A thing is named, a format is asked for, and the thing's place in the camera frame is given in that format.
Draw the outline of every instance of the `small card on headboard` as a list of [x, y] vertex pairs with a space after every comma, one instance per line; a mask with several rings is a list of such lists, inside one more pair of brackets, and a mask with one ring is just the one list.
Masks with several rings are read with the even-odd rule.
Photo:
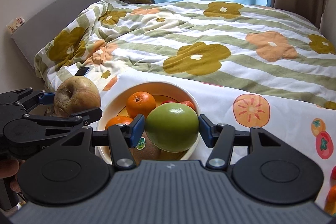
[[13, 34], [22, 24], [24, 24], [25, 20], [22, 17], [17, 17], [13, 19], [11, 22], [7, 24], [7, 29], [10, 34]]

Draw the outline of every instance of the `green apple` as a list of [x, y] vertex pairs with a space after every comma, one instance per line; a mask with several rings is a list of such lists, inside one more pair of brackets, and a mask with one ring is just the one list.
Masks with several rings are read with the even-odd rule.
[[182, 152], [197, 140], [198, 117], [189, 106], [166, 103], [147, 117], [145, 131], [150, 141], [168, 152]]

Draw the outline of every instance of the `pillow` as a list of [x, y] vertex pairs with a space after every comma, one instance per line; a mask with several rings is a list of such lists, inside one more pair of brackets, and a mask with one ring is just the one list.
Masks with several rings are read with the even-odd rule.
[[136, 4], [136, 3], [141, 3], [141, 4], [153, 4], [150, 0], [125, 0], [125, 3], [129, 4]]

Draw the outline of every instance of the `bowl rim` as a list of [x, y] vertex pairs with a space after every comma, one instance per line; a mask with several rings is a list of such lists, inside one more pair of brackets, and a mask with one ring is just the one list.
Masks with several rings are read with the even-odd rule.
[[[176, 85], [176, 84], [173, 84], [173, 83], [169, 83], [167, 81], [146, 81], [146, 82], [142, 82], [142, 83], [139, 83], [139, 84], [136, 84], [136, 85], [133, 85], [133, 86], [130, 86], [129, 88], [126, 88], [124, 90], [122, 90], [118, 95], [114, 96], [106, 105], [105, 105], [105, 108], [107, 108], [118, 96], [120, 96], [122, 93], [126, 92], [127, 90], [131, 89], [131, 88], [134, 88], [136, 86], [139, 86], [139, 85], [143, 85], [143, 84], [150, 84], [150, 83], [164, 83], [164, 84], [168, 84], [168, 85], [173, 85], [175, 86], [176, 88], [179, 88], [180, 90], [182, 90], [183, 92], [185, 92], [192, 100], [193, 100], [193, 103], [194, 103], [194, 106], [196, 108], [196, 114], [197, 116], [199, 116], [199, 114], [201, 113], [201, 110], [200, 110], [200, 107], [197, 103], [197, 101], [195, 100], [195, 98], [192, 96], [192, 94], [185, 90], [183, 87], [179, 86], [179, 85]], [[99, 123], [100, 123], [100, 120], [98, 121], [97, 123], [97, 127], [96, 127], [96, 130], [99, 128]], [[187, 160], [190, 158], [191, 154], [195, 151], [199, 141], [201, 139], [201, 135], [200, 133], [198, 133], [197, 135], [197, 139], [196, 141], [194, 142], [194, 144], [187, 150], [187, 152], [183, 155], [183, 157], [179, 160]], [[107, 164], [112, 164], [111, 162], [111, 158], [108, 158], [106, 157], [105, 153], [103, 152], [103, 147], [104, 146], [97, 146], [98, 148], [98, 151], [99, 151], [99, 154], [100, 156], [102, 157], [102, 159], [107, 163]]]

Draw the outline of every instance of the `green sticker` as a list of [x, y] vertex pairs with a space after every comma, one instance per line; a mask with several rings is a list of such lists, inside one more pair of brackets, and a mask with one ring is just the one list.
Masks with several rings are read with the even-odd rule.
[[138, 150], [143, 150], [145, 148], [146, 145], [146, 140], [144, 137], [141, 137], [140, 140], [138, 141], [138, 145], [136, 146], [136, 148]]

